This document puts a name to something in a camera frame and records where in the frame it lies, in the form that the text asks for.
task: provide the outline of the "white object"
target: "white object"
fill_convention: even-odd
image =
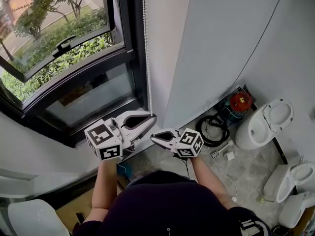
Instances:
[[[43,200],[12,203],[8,214],[18,236],[69,236],[55,210]]]
[[[0,176],[0,197],[26,198],[33,194],[32,181]]]
[[[212,154],[210,153],[209,147],[207,147],[207,148],[208,148],[208,153],[211,155],[211,158],[212,158],[213,162],[215,163],[215,165],[217,166],[218,170],[221,172],[221,174],[222,174],[225,178],[227,178],[228,180],[230,180],[231,183],[234,185],[234,188],[235,188],[235,196],[232,197],[232,200],[233,200],[234,202],[236,202],[236,201],[237,201],[237,199],[236,199],[236,197],[237,197],[237,187],[236,187],[236,184],[234,183],[234,181],[233,181],[231,178],[229,178],[226,174],[224,174],[224,173],[222,172],[222,170],[220,169],[219,165],[217,164],[217,162],[216,162],[215,159],[213,158]]]
[[[315,163],[302,162],[297,165],[278,165],[264,186],[266,200],[281,203],[294,186],[308,182],[315,172]]]
[[[157,116],[147,111],[126,111],[116,118],[102,119],[84,130],[88,144],[100,160],[133,152],[134,141],[141,139],[156,123]]]
[[[242,149],[266,145],[290,125],[293,116],[293,106],[288,100],[277,99],[263,105],[240,125],[236,131],[236,145]]]
[[[123,143],[101,119],[84,130],[88,144],[100,161],[123,155]]]
[[[234,153],[232,151],[229,151],[229,152],[224,154],[224,158],[226,161],[231,161],[235,158]]]
[[[280,213],[279,224],[287,228],[294,228],[305,209],[312,206],[315,206],[315,193],[304,192],[290,196]]]
[[[223,148],[221,148],[221,149],[219,149],[218,150],[218,154],[220,154],[223,150],[225,150],[227,147],[229,147],[229,146],[231,146],[231,145],[233,145],[234,144],[234,142],[230,139],[230,140],[228,140],[227,141],[227,144],[223,147]]]
[[[148,91],[149,91],[149,103],[150,103],[150,114],[153,116],[152,109],[152,89],[151,89],[151,71],[150,71],[150,55],[148,45],[148,32],[147,32],[147,0],[142,0],[142,11],[143,11],[143,35],[144,35],[144,47],[146,55],[146,67],[147,67],[147,79],[148,79]]]
[[[165,128],[151,135],[151,140],[162,148],[171,150],[179,157],[196,157],[204,144],[198,131],[186,128]]]
[[[8,210],[6,207],[0,207],[0,230],[4,235],[13,236],[13,232],[8,226],[7,217]]]

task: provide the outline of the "cardboard box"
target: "cardboard box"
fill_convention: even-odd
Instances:
[[[94,188],[56,210],[56,214],[69,232],[72,233],[74,226],[79,223],[77,213],[82,213],[85,218],[90,214],[93,190]],[[121,193],[121,189],[117,186],[117,195],[119,193]]]
[[[293,236],[313,235],[315,206],[305,209],[299,223],[290,232],[294,232]]]

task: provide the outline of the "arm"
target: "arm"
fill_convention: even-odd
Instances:
[[[238,206],[231,200],[220,179],[207,167],[200,156],[192,157],[191,163],[198,183],[210,189],[225,208],[230,209]]]
[[[87,221],[101,221],[117,196],[116,159],[102,161],[98,167],[97,178],[92,196],[92,210]]]

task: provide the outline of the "tiled floor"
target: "tiled floor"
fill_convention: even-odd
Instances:
[[[195,129],[196,119],[184,126]],[[234,139],[235,128],[231,130],[231,138]],[[209,148],[210,152],[219,149]],[[256,150],[242,150],[232,146],[227,150],[233,150],[235,159],[225,161],[221,153],[216,157],[216,162],[220,169],[231,178],[237,187],[237,203],[256,213],[270,227],[277,224],[278,216],[283,208],[282,204],[264,202],[259,203],[256,199],[262,195],[262,189],[275,167],[282,164],[279,153],[273,144],[268,143],[266,146]],[[208,152],[208,147],[203,146],[201,156],[208,167],[221,179],[226,186],[230,195],[235,195],[235,187],[230,180],[225,178],[218,170]],[[153,145],[140,154],[134,156],[127,162],[133,170],[132,179],[143,176],[157,169],[173,171],[183,176],[188,176],[184,163],[173,158],[173,154],[164,150],[157,145]],[[188,161],[190,178],[195,179],[192,165]]]

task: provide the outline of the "window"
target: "window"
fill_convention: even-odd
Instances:
[[[142,0],[12,1],[2,112],[73,147],[92,122],[147,109]]]

